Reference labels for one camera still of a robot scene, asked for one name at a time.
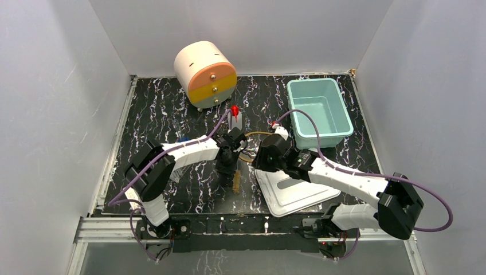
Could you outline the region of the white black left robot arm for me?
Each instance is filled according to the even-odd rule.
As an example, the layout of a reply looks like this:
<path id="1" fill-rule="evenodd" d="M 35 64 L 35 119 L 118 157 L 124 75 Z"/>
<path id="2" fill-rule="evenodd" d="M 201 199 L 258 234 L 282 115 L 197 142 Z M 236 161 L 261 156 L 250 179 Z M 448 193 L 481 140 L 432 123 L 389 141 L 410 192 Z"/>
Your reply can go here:
<path id="1" fill-rule="evenodd" d="M 124 176 L 132 181 L 141 175 L 131 188 L 142 203 L 149 231 L 157 238 L 170 234 L 171 223 L 163 192 L 173 171 L 199 162 L 215 161 L 215 170 L 231 179 L 236 173 L 240 152 L 247 145 L 245 134 L 238 128 L 181 143 L 147 142 L 126 167 Z"/>

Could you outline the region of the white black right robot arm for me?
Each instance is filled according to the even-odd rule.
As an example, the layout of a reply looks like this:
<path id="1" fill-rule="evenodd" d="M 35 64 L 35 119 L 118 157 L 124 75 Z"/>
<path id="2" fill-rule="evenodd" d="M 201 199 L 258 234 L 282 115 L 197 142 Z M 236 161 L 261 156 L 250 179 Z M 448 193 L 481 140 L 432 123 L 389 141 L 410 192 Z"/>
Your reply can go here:
<path id="1" fill-rule="evenodd" d="M 293 149 L 278 134 L 269 135 L 260 143 L 252 166 L 256 171 L 322 184 L 362 200 L 361 205 L 338 205 L 328 210 L 323 231 L 330 237 L 338 237 L 349 229 L 368 228 L 406 240 L 424 207 L 408 179 L 347 170 L 322 159 L 314 150 Z"/>

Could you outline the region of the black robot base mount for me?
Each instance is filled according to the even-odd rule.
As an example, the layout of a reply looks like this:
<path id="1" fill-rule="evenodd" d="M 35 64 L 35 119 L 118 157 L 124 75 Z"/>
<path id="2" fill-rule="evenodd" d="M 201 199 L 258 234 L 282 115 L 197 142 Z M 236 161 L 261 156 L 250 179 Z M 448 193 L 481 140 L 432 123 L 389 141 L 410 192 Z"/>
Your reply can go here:
<path id="1" fill-rule="evenodd" d="M 337 261 L 355 250 L 355 243 L 351 247 L 346 243 L 360 237 L 358 229 L 338 229 L 321 214 L 292 214 L 286 218 L 265 214 L 175 214 L 159 226 L 141 217 L 133 228 L 145 248 L 166 245 L 156 252 L 157 260 L 170 253 L 209 250 L 296 250 Z"/>

